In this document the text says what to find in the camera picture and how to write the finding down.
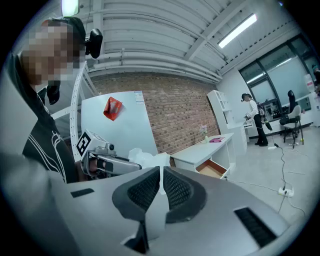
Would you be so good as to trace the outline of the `red packet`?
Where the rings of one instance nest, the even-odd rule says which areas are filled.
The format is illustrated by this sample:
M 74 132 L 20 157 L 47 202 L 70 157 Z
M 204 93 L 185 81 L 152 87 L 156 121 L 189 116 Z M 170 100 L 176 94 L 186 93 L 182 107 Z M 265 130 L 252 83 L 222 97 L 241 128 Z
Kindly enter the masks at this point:
M 123 108 L 123 103 L 112 96 L 106 102 L 103 115 L 111 121 L 115 121 Z

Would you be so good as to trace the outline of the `white paper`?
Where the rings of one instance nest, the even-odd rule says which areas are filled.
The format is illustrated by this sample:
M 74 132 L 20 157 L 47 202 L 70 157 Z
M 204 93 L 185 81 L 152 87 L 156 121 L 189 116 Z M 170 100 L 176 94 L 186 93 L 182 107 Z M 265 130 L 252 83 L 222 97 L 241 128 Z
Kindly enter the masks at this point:
M 160 181 L 157 182 L 159 190 L 155 195 L 145 215 L 146 234 L 149 241 L 160 237 L 165 231 L 166 215 L 169 212 L 169 201 L 164 190 L 164 166 L 169 164 L 170 156 L 167 153 L 152 155 L 143 152 L 140 148 L 134 148 L 129 152 L 129 160 L 140 164 L 142 168 L 159 166 Z

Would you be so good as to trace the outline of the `white desk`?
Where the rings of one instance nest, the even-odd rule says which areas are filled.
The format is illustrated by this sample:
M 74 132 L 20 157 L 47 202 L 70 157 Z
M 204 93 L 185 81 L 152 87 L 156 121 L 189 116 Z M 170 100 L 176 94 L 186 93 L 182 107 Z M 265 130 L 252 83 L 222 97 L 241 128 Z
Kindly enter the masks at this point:
M 226 178 L 230 173 L 236 169 L 236 154 L 233 143 L 233 134 L 227 133 L 213 138 L 226 137 L 220 143 L 206 143 L 202 140 L 194 145 L 191 145 L 179 152 L 171 155 L 174 164 L 177 168 L 196 172 L 196 167 L 204 163 L 206 160 L 212 160 L 222 167 L 228 169 L 227 174 L 223 177 Z

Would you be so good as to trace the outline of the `wooden drawer with white front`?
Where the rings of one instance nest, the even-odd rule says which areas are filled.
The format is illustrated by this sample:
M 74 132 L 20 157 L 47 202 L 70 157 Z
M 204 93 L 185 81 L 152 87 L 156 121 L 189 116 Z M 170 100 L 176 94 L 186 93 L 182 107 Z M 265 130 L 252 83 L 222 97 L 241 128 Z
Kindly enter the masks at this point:
M 216 179 L 222 179 L 228 173 L 228 169 L 210 159 L 200 164 L 195 170 L 202 175 Z

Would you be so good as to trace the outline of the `white shelf cabinet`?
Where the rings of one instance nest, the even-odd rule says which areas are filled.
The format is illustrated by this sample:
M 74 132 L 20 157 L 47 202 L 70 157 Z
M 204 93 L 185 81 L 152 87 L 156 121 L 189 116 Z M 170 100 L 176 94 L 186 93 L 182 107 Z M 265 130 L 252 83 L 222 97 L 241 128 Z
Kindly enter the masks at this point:
M 232 140 L 235 154 L 237 156 L 245 155 L 248 147 L 244 127 L 245 121 L 235 121 L 229 100 L 223 92 L 212 90 L 207 94 L 207 97 L 216 117 L 220 133 L 233 133 Z

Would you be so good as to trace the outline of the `white refrigerator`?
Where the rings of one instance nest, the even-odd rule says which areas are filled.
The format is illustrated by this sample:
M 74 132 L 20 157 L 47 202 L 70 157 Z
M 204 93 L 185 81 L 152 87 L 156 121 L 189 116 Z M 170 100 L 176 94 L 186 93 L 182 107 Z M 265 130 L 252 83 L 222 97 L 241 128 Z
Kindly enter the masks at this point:
M 118 156 L 127 158 L 130 150 L 158 154 L 146 105 L 136 104 L 135 91 L 114 92 L 85 99 L 81 103 L 81 130 L 96 133 L 114 145 Z M 104 116 L 109 97 L 122 102 L 115 121 Z

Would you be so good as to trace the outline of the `long ceiling light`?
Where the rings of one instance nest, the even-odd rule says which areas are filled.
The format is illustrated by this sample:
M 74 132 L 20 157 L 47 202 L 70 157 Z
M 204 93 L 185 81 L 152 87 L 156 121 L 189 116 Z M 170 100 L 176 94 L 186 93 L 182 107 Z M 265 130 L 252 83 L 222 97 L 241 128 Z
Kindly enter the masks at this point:
M 256 14 L 252 14 L 247 19 L 245 19 L 242 23 L 240 23 L 235 29 L 233 29 L 228 35 L 226 35 L 219 43 L 218 46 L 223 49 L 227 46 L 232 40 L 234 40 L 237 36 L 239 36 L 242 32 L 244 32 L 247 28 L 249 28 L 252 24 L 257 21 Z

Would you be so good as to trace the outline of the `small flower vase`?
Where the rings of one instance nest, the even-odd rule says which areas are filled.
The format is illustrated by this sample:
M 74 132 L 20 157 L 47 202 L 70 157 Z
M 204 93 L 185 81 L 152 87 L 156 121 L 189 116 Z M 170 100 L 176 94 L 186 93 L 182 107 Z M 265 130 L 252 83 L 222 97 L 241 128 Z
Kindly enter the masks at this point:
M 204 140 L 206 143 L 209 143 L 210 140 L 209 140 L 209 137 L 207 136 L 207 133 L 208 133 L 208 127 L 207 125 L 201 125 L 199 127 L 199 132 L 204 136 Z

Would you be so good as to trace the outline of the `white power strip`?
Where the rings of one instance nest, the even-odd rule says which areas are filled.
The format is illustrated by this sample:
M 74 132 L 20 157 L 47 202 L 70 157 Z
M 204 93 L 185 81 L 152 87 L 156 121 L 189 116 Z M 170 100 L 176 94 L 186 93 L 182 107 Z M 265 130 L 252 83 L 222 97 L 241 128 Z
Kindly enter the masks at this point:
M 294 196 L 294 190 L 280 187 L 278 190 L 278 194 L 284 197 L 292 198 Z

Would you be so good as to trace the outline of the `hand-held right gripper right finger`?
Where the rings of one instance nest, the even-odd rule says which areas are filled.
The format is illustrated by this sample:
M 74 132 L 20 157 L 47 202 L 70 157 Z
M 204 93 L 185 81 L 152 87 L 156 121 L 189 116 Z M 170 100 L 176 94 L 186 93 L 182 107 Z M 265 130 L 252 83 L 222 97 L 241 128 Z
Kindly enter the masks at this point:
M 199 182 L 168 166 L 163 168 L 163 188 L 169 206 L 169 212 L 166 214 L 167 224 L 188 222 L 206 205 L 205 188 Z

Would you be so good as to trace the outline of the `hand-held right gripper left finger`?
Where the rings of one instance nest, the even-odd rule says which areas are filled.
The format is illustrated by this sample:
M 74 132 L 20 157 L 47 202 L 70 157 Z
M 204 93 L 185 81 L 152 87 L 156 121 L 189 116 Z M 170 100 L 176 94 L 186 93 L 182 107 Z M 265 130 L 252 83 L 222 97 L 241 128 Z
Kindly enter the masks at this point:
M 160 167 L 117 187 L 112 202 L 125 219 L 143 221 L 145 214 L 160 189 Z

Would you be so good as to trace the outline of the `grey office chair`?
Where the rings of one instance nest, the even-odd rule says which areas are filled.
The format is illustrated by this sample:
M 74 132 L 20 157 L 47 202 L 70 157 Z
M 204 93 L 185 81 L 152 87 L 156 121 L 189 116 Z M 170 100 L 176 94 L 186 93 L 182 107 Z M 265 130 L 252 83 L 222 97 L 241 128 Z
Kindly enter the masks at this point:
M 291 132 L 293 139 L 293 146 L 296 145 L 296 139 L 301 129 L 301 107 L 296 102 L 296 97 L 292 90 L 289 90 L 289 112 L 285 114 L 279 121 L 280 125 L 284 127 L 283 142 L 286 141 L 288 132 Z

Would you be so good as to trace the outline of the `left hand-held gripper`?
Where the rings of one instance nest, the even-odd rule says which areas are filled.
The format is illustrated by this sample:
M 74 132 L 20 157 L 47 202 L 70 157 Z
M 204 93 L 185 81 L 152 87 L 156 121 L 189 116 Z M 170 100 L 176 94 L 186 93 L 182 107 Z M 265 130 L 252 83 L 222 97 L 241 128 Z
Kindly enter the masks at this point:
M 112 143 L 89 130 L 85 130 L 79 138 L 76 150 L 82 172 L 91 179 L 112 178 L 142 169 L 140 164 L 118 156 Z M 89 171 L 91 159 L 97 159 L 97 171 L 94 173 Z

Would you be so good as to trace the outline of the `person's left forearm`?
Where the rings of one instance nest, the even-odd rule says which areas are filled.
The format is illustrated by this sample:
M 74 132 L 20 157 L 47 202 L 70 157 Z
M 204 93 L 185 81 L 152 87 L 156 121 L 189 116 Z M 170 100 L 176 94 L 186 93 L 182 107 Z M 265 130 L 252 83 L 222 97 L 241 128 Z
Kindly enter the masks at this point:
M 77 161 L 74 163 L 75 166 L 75 172 L 76 172 L 76 176 L 77 176 L 77 181 L 78 182 L 83 182 L 86 180 L 86 177 L 82 171 L 82 167 L 81 167 L 81 162 Z

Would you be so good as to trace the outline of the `person's black printed shirt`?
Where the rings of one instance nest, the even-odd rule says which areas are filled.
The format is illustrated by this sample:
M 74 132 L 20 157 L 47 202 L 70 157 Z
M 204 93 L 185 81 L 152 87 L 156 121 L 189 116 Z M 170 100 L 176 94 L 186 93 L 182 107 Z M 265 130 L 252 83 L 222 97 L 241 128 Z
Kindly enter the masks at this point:
M 38 161 L 47 170 L 59 173 L 65 183 L 78 182 L 79 176 L 73 155 L 61 137 L 54 119 L 29 85 L 18 55 L 9 53 L 5 67 L 13 85 L 38 118 L 28 136 L 23 154 Z

